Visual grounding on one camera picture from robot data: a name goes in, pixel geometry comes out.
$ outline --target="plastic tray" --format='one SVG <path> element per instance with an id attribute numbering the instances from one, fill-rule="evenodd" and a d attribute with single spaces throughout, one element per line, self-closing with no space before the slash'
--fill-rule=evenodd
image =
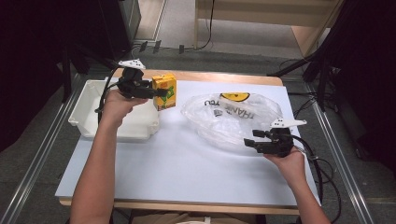
<path id="1" fill-rule="evenodd" d="M 98 114 L 94 110 L 99 106 L 100 97 L 106 82 L 103 80 L 87 80 L 78 98 L 75 108 L 69 118 L 69 123 L 77 126 L 81 134 L 94 138 L 98 127 Z M 159 130 L 160 113 L 152 100 L 134 107 L 119 127 L 118 140 L 149 139 Z"/>

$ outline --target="white mount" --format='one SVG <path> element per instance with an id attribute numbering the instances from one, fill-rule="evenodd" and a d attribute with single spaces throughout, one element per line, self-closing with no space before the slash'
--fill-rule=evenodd
<path id="1" fill-rule="evenodd" d="M 276 119 L 271 123 L 271 128 L 289 128 L 292 126 L 299 126 L 306 124 L 306 120 L 297 119 Z"/>
<path id="2" fill-rule="evenodd" d="M 146 66 L 143 65 L 139 59 L 131 60 L 131 61 L 120 61 L 119 65 L 124 67 L 132 67 L 137 69 L 146 69 Z"/>

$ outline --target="yellow juice box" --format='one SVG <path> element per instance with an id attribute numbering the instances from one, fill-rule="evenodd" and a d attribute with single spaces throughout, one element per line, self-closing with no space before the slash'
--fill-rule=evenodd
<path id="1" fill-rule="evenodd" d="M 153 99 L 154 105 L 158 111 L 176 105 L 177 93 L 176 78 L 172 73 L 167 73 L 162 76 L 152 77 L 153 89 L 168 89 L 168 93 L 164 97 L 156 96 Z"/>

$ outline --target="person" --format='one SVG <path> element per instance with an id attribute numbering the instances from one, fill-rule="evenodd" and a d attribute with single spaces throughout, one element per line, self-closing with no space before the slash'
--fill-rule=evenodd
<path id="1" fill-rule="evenodd" d="M 74 192 L 70 223 L 107 224 L 109 222 L 115 192 L 117 130 L 121 126 L 123 118 L 133 110 L 134 106 L 144 104 L 146 101 L 147 99 L 126 99 L 118 90 L 107 93 L 103 115 L 93 139 L 92 149 Z M 304 224 L 330 223 L 306 182 L 304 155 L 293 148 L 289 156 L 285 158 L 275 155 L 264 155 L 264 157 L 273 162 L 285 177 L 295 196 L 302 222 Z M 180 216 L 184 215 L 170 213 L 168 216 L 171 216 L 173 220 L 182 220 Z M 242 217 L 240 220 L 238 218 L 238 215 L 223 215 L 219 217 L 219 220 L 225 221 L 220 223 L 254 223 L 245 221 Z M 200 217 L 200 220 L 202 220 L 200 223 L 204 223 L 204 215 Z"/>

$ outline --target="clear plastic bag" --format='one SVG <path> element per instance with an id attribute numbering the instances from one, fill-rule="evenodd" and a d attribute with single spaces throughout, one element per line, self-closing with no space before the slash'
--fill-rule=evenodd
<path id="1" fill-rule="evenodd" d="M 227 97 L 233 94 L 244 96 Z M 270 124 L 283 117 L 276 102 L 245 92 L 193 96 L 183 105 L 181 113 L 212 145 L 232 149 L 244 147 L 244 138 L 264 141 L 254 137 L 252 130 L 269 131 Z"/>

